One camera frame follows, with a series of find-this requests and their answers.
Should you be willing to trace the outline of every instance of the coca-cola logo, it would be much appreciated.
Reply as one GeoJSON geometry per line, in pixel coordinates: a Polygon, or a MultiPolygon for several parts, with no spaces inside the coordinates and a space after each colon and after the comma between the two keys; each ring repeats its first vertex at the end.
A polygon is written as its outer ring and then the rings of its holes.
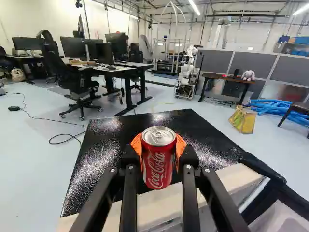
{"type": "Polygon", "coordinates": [[[161,152],[150,154],[147,158],[148,165],[151,168],[151,177],[148,178],[148,181],[154,188],[160,189],[163,186],[165,155],[161,152]]]}

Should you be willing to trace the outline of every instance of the can lid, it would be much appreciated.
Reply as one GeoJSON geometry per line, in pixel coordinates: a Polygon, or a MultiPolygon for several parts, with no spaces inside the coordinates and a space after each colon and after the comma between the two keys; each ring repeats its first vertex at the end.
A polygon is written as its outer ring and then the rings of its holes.
{"type": "Polygon", "coordinates": [[[153,146],[165,146],[176,138],[175,132],[164,126],[153,126],[145,129],[141,134],[143,141],[153,146]]]}

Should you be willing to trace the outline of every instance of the desk leg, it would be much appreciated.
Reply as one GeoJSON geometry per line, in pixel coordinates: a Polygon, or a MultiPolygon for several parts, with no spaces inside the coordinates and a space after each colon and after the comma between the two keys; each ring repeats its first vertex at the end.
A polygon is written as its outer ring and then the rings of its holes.
{"type": "Polygon", "coordinates": [[[204,98],[204,92],[205,92],[205,88],[206,88],[207,82],[208,82],[208,78],[205,77],[203,88],[202,88],[201,97],[199,98],[198,102],[201,102],[203,100],[203,98],[204,98]]]}
{"type": "Polygon", "coordinates": [[[141,72],[141,76],[140,76],[140,101],[137,102],[137,105],[142,104],[143,102],[148,101],[149,99],[151,99],[152,97],[145,97],[146,93],[145,93],[145,70],[142,70],[141,72]]]}
{"type": "Polygon", "coordinates": [[[103,96],[109,95],[111,93],[119,92],[120,89],[113,87],[112,76],[109,76],[107,73],[104,75],[106,86],[103,86],[107,89],[107,93],[103,93],[103,96]]]}
{"type": "Polygon", "coordinates": [[[133,110],[137,105],[132,104],[132,97],[131,97],[131,88],[130,88],[130,78],[125,79],[125,89],[126,89],[126,109],[120,111],[119,113],[115,114],[115,117],[124,115],[125,113],[133,110]]]}
{"type": "Polygon", "coordinates": [[[34,84],[34,82],[33,81],[30,81],[29,79],[28,79],[28,75],[27,75],[27,73],[26,73],[26,70],[25,70],[25,67],[24,67],[24,64],[22,63],[22,62],[20,62],[20,63],[18,63],[19,64],[19,66],[20,66],[20,68],[21,68],[21,70],[24,72],[24,75],[25,75],[25,82],[27,82],[27,83],[29,83],[29,84],[34,84]]]}
{"type": "Polygon", "coordinates": [[[241,98],[240,98],[240,100],[239,100],[239,104],[240,104],[240,105],[242,104],[243,99],[244,99],[245,96],[246,96],[246,93],[247,93],[247,91],[248,91],[248,89],[249,89],[249,86],[250,86],[249,83],[246,83],[246,84],[245,84],[245,89],[244,89],[244,91],[243,91],[243,93],[242,93],[242,96],[241,96],[241,98]]]}

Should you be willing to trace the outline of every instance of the white bag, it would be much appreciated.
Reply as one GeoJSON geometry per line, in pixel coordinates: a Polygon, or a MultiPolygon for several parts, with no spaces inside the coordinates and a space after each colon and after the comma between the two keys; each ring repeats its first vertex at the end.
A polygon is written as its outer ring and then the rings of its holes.
{"type": "Polygon", "coordinates": [[[21,82],[26,79],[24,72],[18,68],[13,68],[11,71],[11,75],[12,75],[12,81],[14,82],[21,82]]]}

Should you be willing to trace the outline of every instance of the blue cable bundle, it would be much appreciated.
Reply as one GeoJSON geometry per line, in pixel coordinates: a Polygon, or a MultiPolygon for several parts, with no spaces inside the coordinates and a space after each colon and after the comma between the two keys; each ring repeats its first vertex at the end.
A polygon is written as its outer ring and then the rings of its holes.
{"type": "MultiPolygon", "coordinates": [[[[283,101],[278,99],[251,99],[251,109],[256,111],[258,115],[274,114],[284,116],[288,111],[291,101],[283,101]]],[[[309,127],[309,116],[292,111],[287,119],[309,127]]]]}

